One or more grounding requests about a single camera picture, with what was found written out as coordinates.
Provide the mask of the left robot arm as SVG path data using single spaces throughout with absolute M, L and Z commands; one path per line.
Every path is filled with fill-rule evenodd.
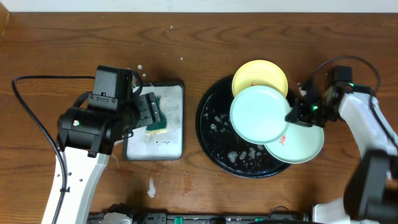
M 100 65 L 94 79 L 93 90 L 58 119 L 60 158 L 42 223 L 85 223 L 115 142 L 161 120 L 154 93 L 142 93 L 136 71 Z

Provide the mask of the light green plate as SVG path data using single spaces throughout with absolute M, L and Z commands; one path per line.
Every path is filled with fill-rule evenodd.
M 289 164 L 299 164 L 313 159 L 324 143 L 323 128 L 310 128 L 291 124 L 278 140 L 265 144 L 269 154 Z
M 233 129 L 245 141 L 267 144 L 286 133 L 289 123 L 285 117 L 290 110 L 287 99 L 279 91 L 268 86 L 251 86 L 234 97 L 229 118 Z

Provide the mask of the yellow plate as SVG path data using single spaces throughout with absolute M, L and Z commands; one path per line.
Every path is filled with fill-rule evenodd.
M 267 60 L 253 60 L 238 68 L 233 76 L 233 96 L 251 86 L 269 86 L 287 96 L 289 89 L 285 73 L 276 64 Z

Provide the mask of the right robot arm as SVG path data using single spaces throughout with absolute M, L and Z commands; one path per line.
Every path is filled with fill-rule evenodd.
M 329 69 L 323 97 L 295 100 L 285 119 L 305 127 L 342 120 L 361 154 L 344 196 L 314 206 L 311 222 L 397 223 L 397 191 L 386 188 L 387 178 L 397 177 L 397 134 L 382 114 L 376 92 L 353 83 L 350 67 Z

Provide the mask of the light green plate front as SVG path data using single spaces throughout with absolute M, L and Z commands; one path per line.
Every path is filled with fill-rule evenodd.
M 289 123 L 285 117 L 290 110 L 287 99 L 279 91 L 268 86 L 251 86 L 234 97 L 229 118 L 233 129 L 245 141 L 267 144 L 286 133 Z

